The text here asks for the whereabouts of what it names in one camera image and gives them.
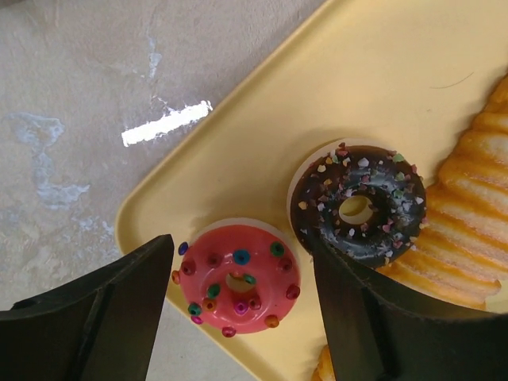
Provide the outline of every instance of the white sprinkle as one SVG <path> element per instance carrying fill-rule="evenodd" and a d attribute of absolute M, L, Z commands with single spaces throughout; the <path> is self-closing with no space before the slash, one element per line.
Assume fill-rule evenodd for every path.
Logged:
<path fill-rule="evenodd" d="M 368 160 L 367 160 L 367 158 L 364 157 L 363 159 L 360 159 L 358 161 L 358 167 L 360 167 L 360 168 L 368 167 Z"/>

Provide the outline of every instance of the white stain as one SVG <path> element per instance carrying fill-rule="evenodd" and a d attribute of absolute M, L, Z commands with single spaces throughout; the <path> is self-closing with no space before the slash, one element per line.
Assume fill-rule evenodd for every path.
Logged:
<path fill-rule="evenodd" d="M 148 76 L 150 79 L 154 79 L 157 72 L 157 66 L 159 62 L 162 60 L 162 54 L 156 52 L 157 40 L 154 37 L 148 38 L 148 44 L 150 47 L 150 53 L 148 54 L 148 61 L 150 66 L 150 72 Z"/>
<path fill-rule="evenodd" d="M 90 189 L 90 185 L 60 185 L 51 182 L 55 165 L 46 149 L 56 143 L 64 133 L 65 126 L 56 118 L 28 113 L 8 114 L 4 120 L 10 122 L 16 138 L 32 148 L 32 179 L 40 200 L 51 210 L 68 210 L 81 194 Z"/>
<path fill-rule="evenodd" d="M 125 147 L 143 140 L 149 141 L 179 127 L 195 123 L 207 116 L 212 110 L 210 101 L 201 101 L 197 105 L 186 106 L 183 110 L 172 110 L 158 121 L 149 121 L 144 125 L 123 132 L 121 139 Z"/>

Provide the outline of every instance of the pink frosting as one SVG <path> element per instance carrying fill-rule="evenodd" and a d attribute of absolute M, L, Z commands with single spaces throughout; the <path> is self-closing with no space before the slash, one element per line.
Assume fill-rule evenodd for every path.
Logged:
<path fill-rule="evenodd" d="M 276 242 L 284 248 L 281 256 L 271 252 Z M 250 255 L 246 264 L 235 262 L 237 250 Z M 193 271 L 186 275 L 184 267 Z M 255 284 L 248 291 L 235 291 L 226 283 L 228 275 L 250 275 Z M 179 281 L 187 302 L 202 307 L 203 322 L 236 333 L 254 333 L 268 328 L 267 317 L 276 316 L 279 321 L 286 317 L 299 295 L 300 274 L 294 254 L 278 237 L 250 225 L 229 225 L 204 233 L 187 249 Z M 214 284 L 220 286 L 217 308 L 208 311 L 202 303 Z"/>

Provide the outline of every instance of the candy bead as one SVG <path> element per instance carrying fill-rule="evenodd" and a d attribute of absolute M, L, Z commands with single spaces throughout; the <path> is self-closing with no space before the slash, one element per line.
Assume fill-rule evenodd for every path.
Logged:
<path fill-rule="evenodd" d="M 244 281 L 248 284 L 256 284 L 256 278 L 249 274 L 244 274 Z"/>
<path fill-rule="evenodd" d="M 187 276 L 194 275 L 196 272 L 196 264 L 192 260 L 184 260 L 180 270 L 182 270 L 182 273 Z"/>
<path fill-rule="evenodd" d="M 222 335 L 224 337 L 233 337 L 237 334 L 237 331 L 233 327 L 224 327 L 222 329 Z"/>
<path fill-rule="evenodd" d="M 240 300 L 234 304 L 234 309 L 238 315 L 245 315 L 248 311 L 248 305 L 243 300 Z"/>
<path fill-rule="evenodd" d="M 187 250 L 189 248 L 189 244 L 187 242 L 182 242 L 182 244 L 180 244 L 180 246 L 178 247 L 178 254 L 179 255 L 184 255 Z"/>
<path fill-rule="evenodd" d="M 254 296 L 251 298 L 251 300 L 248 301 L 248 306 L 251 310 L 258 310 L 261 308 L 261 299 L 259 296 Z"/>
<path fill-rule="evenodd" d="M 174 270 L 171 273 L 171 280 L 173 281 L 174 284 L 180 284 L 180 273 L 178 270 Z"/>
<path fill-rule="evenodd" d="M 244 265 L 248 264 L 248 262 L 250 261 L 251 255 L 248 253 L 247 250 L 244 250 L 244 249 L 236 250 L 233 253 L 233 259 L 235 261 L 235 264 L 244 266 Z"/>
<path fill-rule="evenodd" d="M 199 316 L 201 315 L 201 307 L 198 303 L 191 303 L 189 305 L 189 308 L 187 308 L 187 311 L 189 311 L 189 314 L 192 316 Z"/>
<path fill-rule="evenodd" d="M 199 316 L 191 316 L 190 319 L 197 325 L 203 324 L 203 319 L 201 319 Z"/>
<path fill-rule="evenodd" d="M 218 254 L 211 254 L 206 259 L 206 265 L 210 268 L 218 268 L 221 266 L 222 263 L 222 256 Z"/>
<path fill-rule="evenodd" d="M 289 300 L 295 300 L 298 296 L 300 296 L 300 287 L 296 284 L 291 284 L 286 291 L 286 298 Z"/>
<path fill-rule="evenodd" d="M 273 256 L 283 256 L 284 246 L 280 242 L 274 242 L 270 245 L 270 251 Z"/>
<path fill-rule="evenodd" d="M 279 326 L 279 319 L 275 315 L 270 315 L 264 319 L 264 324 L 268 328 L 277 328 Z"/>
<path fill-rule="evenodd" d="M 277 270 L 283 273 L 291 271 L 293 262 L 289 258 L 281 258 L 277 263 Z"/>
<path fill-rule="evenodd" d="M 221 293 L 221 285 L 218 283 L 212 284 L 206 291 L 206 296 L 210 299 L 215 299 Z"/>
<path fill-rule="evenodd" d="M 203 300 L 203 309 L 208 312 L 214 312 L 217 309 L 217 301 L 215 299 L 206 298 Z"/>

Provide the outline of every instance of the donut hole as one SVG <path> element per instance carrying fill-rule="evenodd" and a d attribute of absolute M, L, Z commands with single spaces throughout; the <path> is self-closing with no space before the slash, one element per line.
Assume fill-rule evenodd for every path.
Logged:
<path fill-rule="evenodd" d="M 351 225 L 362 225 L 374 213 L 371 209 L 372 201 L 365 196 L 352 196 L 339 206 L 339 217 Z"/>
<path fill-rule="evenodd" d="M 225 277 L 225 284 L 231 291 L 238 294 L 245 294 L 255 287 L 254 284 L 247 282 L 244 278 L 236 277 L 233 274 L 228 274 Z"/>

